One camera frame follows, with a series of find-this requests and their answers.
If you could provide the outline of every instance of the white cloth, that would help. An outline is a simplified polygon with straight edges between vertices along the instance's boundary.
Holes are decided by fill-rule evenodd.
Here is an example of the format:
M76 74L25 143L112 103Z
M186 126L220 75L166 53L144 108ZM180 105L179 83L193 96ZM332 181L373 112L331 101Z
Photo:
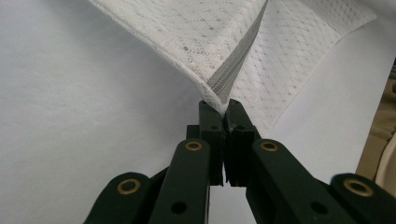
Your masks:
M231 96L267 137L332 46L375 18L353 0L270 1L233 84L236 74L224 67L239 71L234 58L244 58L240 45L253 36L264 0L90 1L184 72L220 113L233 87Z

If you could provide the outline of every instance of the black object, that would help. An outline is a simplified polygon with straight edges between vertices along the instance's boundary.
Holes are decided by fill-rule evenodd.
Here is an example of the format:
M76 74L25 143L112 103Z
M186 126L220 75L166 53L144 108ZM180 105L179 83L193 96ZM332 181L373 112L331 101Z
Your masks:
M84 223L207 223L209 186L222 185L223 162L227 181L247 188L257 223L396 223L393 196L359 175L336 175L330 186L316 180L282 144L261 139L239 102L223 120L205 102L199 111L167 169L117 176Z

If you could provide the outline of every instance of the perforated fabric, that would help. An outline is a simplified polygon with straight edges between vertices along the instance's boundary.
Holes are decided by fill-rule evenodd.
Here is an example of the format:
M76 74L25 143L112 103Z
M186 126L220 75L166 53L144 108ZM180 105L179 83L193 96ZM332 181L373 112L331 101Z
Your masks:
M220 113L230 96L241 101L267 137L330 48L375 18L353 0L270 0L266 9L266 0L90 1L183 71Z
M270 1L231 97L244 104L261 135L270 137L329 50L373 19L372 10L351 0Z

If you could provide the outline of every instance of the beige fabric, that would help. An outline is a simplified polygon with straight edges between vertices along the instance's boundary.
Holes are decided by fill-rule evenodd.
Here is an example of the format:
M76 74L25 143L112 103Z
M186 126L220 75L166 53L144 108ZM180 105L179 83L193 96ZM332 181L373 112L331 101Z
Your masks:
M396 195L396 80L384 89L356 174Z

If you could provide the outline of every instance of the brass ring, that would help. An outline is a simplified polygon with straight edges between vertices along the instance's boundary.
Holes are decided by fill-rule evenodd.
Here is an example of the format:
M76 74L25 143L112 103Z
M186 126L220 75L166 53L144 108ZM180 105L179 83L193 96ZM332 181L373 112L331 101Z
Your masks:
M123 186L127 183L134 183L134 187L131 189L124 189ZM122 180L119 185L117 186L117 191L120 194L132 194L137 192L137 190L140 188L140 181L137 179L126 179Z
M267 151L277 151L277 150L278 150L277 145L275 145L275 144L272 143L272 142L262 142L262 143L260 144L260 147L261 147L262 149L264 149L264 150L267 150Z
M371 197L374 194L374 191L372 188L370 188L370 186L357 179L349 178L344 180L344 186L352 193L358 194L362 197Z
M190 151L197 151L202 148L202 144L199 142L188 142L184 147Z

